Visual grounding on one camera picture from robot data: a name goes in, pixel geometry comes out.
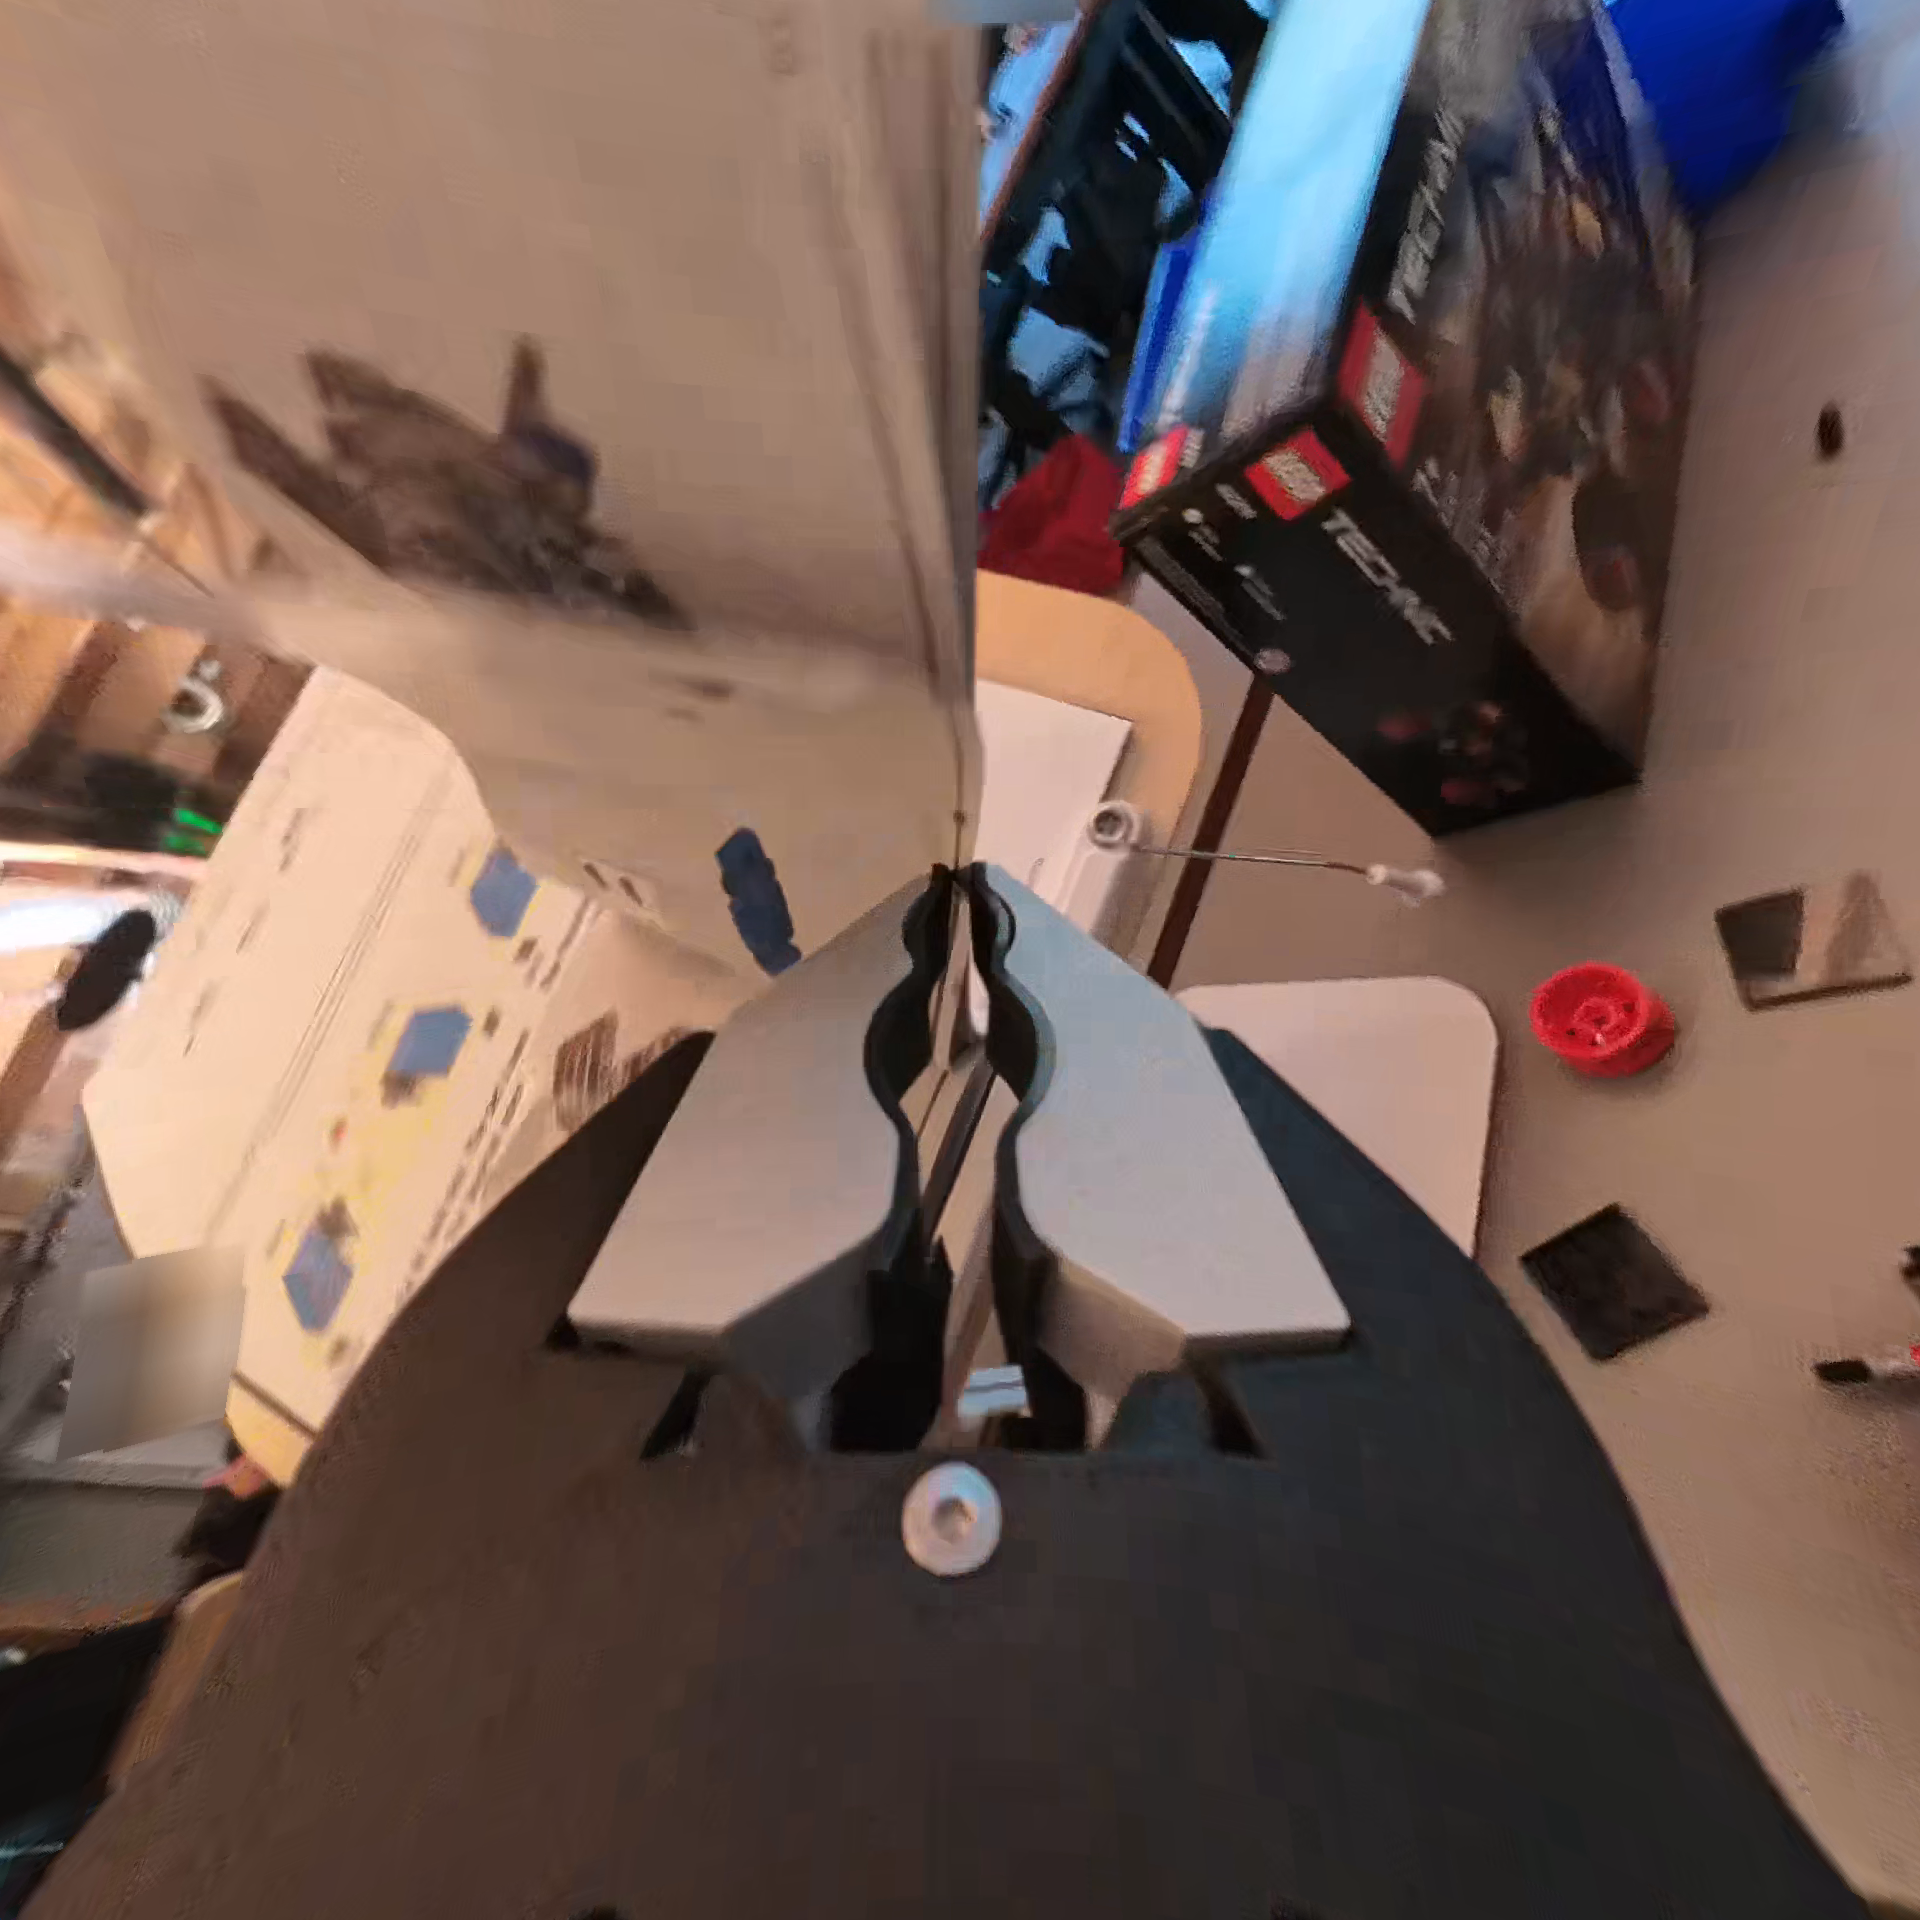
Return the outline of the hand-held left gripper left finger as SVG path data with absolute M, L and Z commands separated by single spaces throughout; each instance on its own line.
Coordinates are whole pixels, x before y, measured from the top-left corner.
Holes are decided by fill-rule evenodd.
M 571 1296 L 583 1343 L 739 1381 L 824 1448 L 922 1445 L 953 1281 L 910 1097 L 953 904 L 953 870 L 907 881 L 710 1039 Z

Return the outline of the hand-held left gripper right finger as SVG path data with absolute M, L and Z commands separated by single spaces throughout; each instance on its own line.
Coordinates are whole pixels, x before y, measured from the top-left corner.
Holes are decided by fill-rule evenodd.
M 1352 1316 L 1207 1030 L 1054 904 L 966 870 L 986 1061 L 991 1308 L 1017 1448 L 1094 1448 L 1126 1393 L 1338 1350 Z

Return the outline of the instruction booklet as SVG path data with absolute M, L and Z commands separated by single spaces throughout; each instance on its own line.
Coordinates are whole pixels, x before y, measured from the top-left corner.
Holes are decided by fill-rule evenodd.
M 5 218 L 267 543 L 5 583 L 445 738 L 745 996 L 976 832 L 974 33 L 934 4 L 5 4 Z

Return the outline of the grey desk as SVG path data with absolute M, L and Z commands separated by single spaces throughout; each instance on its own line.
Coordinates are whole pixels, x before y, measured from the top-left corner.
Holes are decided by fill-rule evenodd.
M 1402 908 L 1331 874 L 1207 880 L 1178 988 L 1441 976 L 1496 1020 L 1478 1260 L 1635 1500 L 1715 1680 L 1786 1798 L 1878 1905 L 1915 1912 L 1915 1405 L 1817 1357 L 1915 1327 L 1915 984 L 1746 1012 L 1719 908 L 1873 873 L 1915 945 L 1915 198 L 1889 156 L 1777 177 L 1715 223 L 1669 632 L 1641 786 L 1431 853 L 1289 713 L 1234 849 L 1446 874 Z M 1845 447 L 1815 423 L 1834 402 Z M 1571 1072 L 1533 989 L 1598 961 L 1675 1044 Z M 1592 1362 L 1519 1255 L 1621 1204 L 1709 1316 Z

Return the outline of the white book stand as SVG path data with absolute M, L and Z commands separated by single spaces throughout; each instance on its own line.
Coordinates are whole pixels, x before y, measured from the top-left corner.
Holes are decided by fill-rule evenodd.
M 1231 781 L 1264 726 L 1257 689 L 1216 646 L 1194 677 L 1178 642 L 1118 599 L 991 570 L 976 575 L 983 680 L 1112 713 L 1130 740 L 1112 794 L 1165 844 L 1223 844 Z M 1437 976 L 1289 981 L 1178 996 L 1224 1024 L 1266 1066 L 1391 1177 L 1464 1253 L 1477 1253 L 1493 1133 L 1496 1025 L 1469 989 Z M 993 1324 L 991 1136 L 1013 1103 L 969 1030 L 965 994 L 941 1008 L 933 1066 L 911 1093 L 927 1223 L 953 1268 L 946 1404 L 933 1445 L 969 1436 L 959 1396 L 1001 1359 Z

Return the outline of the black studded square plate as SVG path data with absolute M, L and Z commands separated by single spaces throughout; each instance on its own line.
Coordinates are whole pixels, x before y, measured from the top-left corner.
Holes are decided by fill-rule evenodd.
M 1519 1255 L 1519 1268 L 1592 1362 L 1618 1359 L 1703 1321 L 1707 1296 L 1621 1204 L 1606 1204 Z

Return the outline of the red wheel rim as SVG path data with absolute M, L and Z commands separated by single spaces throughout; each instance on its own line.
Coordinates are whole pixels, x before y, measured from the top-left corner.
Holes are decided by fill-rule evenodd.
M 1610 964 L 1586 961 L 1549 973 L 1533 989 L 1527 1020 L 1535 1042 L 1592 1078 L 1641 1073 L 1675 1044 L 1665 998 Z

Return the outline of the large printed instruction sheet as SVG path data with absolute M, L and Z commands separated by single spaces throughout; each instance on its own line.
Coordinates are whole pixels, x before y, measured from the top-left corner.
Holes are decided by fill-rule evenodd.
M 290 1480 L 442 1257 L 742 994 L 525 870 L 417 720 L 310 679 L 81 1097 L 129 1253 L 241 1260 L 240 1448 Z

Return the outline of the black smooth square tile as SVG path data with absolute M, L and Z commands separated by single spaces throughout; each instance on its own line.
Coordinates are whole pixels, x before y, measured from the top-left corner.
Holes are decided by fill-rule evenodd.
M 1869 870 L 1727 902 L 1713 926 L 1746 1012 L 1889 991 L 1915 977 Z

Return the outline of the dark toy set box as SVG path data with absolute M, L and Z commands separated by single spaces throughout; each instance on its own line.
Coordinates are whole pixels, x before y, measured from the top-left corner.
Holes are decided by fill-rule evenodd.
M 1275 4 L 1112 533 L 1431 836 L 1633 784 L 1691 304 L 1605 4 Z

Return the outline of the blue storage bin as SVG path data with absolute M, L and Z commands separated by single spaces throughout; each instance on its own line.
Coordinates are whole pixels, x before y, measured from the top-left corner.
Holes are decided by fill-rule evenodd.
M 1792 129 L 1807 71 L 1845 28 L 1839 1 L 1610 1 L 1671 185 L 1703 223 Z

